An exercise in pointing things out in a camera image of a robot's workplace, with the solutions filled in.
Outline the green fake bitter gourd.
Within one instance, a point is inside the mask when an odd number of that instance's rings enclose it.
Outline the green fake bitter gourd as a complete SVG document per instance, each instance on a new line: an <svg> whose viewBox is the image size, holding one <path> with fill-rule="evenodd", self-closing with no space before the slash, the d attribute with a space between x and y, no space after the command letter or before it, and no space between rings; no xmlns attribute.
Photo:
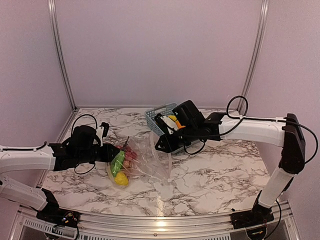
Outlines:
<svg viewBox="0 0 320 240"><path fill-rule="evenodd" d="M120 172L120 170L123 168L124 160L125 160L125 151L120 150L110 164L110 172L114 178L116 177L118 172Z"/></svg>

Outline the red fake grape bunch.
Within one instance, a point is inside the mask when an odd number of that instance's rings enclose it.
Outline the red fake grape bunch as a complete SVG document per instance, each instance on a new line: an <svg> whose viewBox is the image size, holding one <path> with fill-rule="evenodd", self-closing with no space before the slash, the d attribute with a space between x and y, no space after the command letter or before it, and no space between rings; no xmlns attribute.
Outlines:
<svg viewBox="0 0 320 240"><path fill-rule="evenodd" d="M122 169L130 169L133 166L133 161L137 158L137 153L129 146L122 149L125 152L125 159Z"/></svg>

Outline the clear zip top bag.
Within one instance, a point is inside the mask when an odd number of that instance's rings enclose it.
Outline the clear zip top bag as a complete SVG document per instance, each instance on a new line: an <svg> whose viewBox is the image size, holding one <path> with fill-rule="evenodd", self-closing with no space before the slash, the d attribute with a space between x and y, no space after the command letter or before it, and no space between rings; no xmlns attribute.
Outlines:
<svg viewBox="0 0 320 240"><path fill-rule="evenodd" d="M167 185L168 178L171 178L172 156L169 153L158 152L155 149L155 143L159 137L150 132L142 138L128 136L122 137L116 142L116 147L123 150L125 147L131 147L136 153L137 158L133 160L131 168L122 168L120 172L126 174L129 186L132 180L139 177L148 177L152 181L160 182L162 185ZM114 177L111 174L111 162L105 165L105 170L111 182L119 187L126 188L127 186L117 185Z"/></svg>

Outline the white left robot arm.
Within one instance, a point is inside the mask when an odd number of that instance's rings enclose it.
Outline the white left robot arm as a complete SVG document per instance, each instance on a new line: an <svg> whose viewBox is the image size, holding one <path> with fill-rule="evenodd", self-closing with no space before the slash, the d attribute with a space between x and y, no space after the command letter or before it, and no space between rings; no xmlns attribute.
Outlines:
<svg viewBox="0 0 320 240"><path fill-rule="evenodd" d="M120 152L111 143L103 143L109 125L97 128L77 126L62 143L44 143L34 148L0 148L0 196L36 210L40 220L62 225L77 225L79 213L60 208L53 193L33 188L9 178L6 173L24 170L65 171L80 164L110 163Z"/></svg>

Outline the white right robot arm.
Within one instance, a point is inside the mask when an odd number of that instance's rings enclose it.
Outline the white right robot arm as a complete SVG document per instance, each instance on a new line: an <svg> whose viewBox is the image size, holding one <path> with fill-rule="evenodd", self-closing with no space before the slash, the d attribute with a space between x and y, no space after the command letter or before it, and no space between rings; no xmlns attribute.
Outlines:
<svg viewBox="0 0 320 240"><path fill-rule="evenodd" d="M204 116L191 100L187 100L167 115L158 113L154 121L163 132L155 149L165 153L186 149L195 141L205 144L207 141L222 140L249 141L259 146L271 145L281 149L280 161L256 197L252 209L232 214L235 222L258 224L267 219L273 204L306 164L306 142L302 125L295 114L262 118L233 115L226 111Z"/></svg>

